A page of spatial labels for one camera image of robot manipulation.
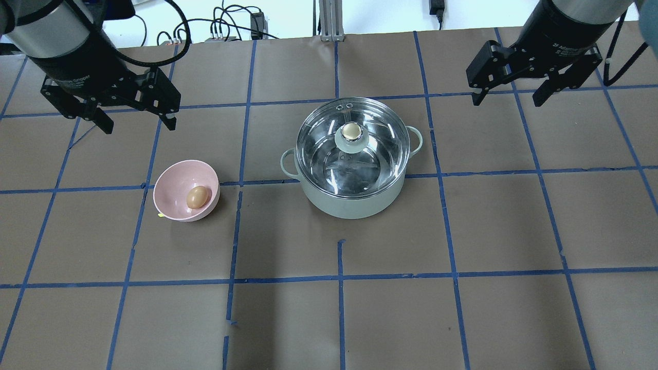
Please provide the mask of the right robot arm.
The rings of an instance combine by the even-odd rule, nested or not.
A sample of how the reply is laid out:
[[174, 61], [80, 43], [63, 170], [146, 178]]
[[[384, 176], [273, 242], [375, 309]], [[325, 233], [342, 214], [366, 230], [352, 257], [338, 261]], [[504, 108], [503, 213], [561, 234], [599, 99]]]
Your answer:
[[472, 102], [478, 106], [495, 87], [519, 78], [541, 79], [533, 102], [578, 89], [602, 63], [597, 40], [630, 7], [630, 1], [540, 1], [516, 41], [489, 40], [467, 67]]

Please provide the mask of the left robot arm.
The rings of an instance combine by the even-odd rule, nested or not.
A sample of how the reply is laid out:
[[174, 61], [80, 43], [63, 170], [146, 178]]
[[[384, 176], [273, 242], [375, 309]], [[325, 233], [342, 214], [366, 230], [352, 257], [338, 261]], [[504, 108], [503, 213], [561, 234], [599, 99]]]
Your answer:
[[127, 106], [157, 115], [173, 131], [181, 94], [162, 67], [185, 56], [190, 42], [162, 61], [129, 57], [102, 26], [134, 16], [132, 1], [2, 1], [2, 35], [45, 73], [40, 92], [64, 117], [111, 134], [103, 108]]

